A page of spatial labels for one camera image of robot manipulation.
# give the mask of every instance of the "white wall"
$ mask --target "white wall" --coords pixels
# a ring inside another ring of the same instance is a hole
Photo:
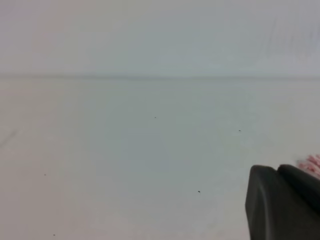
[[[0,73],[319,76],[317,0],[4,0]]]

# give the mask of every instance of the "white surface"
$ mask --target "white surface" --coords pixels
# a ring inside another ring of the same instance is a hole
[[[249,169],[319,153],[319,92],[309,80],[0,81],[0,239],[247,240]]]
[[[319,76],[318,0],[3,0],[0,74]]]

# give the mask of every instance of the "red and white object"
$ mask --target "red and white object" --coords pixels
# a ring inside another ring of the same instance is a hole
[[[298,160],[297,167],[320,179],[320,154],[315,156],[309,155],[305,160]]]

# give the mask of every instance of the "white backdrop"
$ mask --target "white backdrop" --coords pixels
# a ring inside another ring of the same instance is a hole
[[[0,73],[318,76],[317,0],[3,0]]]
[[[248,240],[250,167],[319,153],[319,10],[1,1],[0,239]]]

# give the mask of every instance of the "black plastic object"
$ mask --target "black plastic object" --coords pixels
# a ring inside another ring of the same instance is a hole
[[[320,180],[291,165],[280,165],[277,171],[296,193],[320,214]]]
[[[292,184],[271,167],[251,168],[245,201],[251,240],[320,240],[320,215]]]

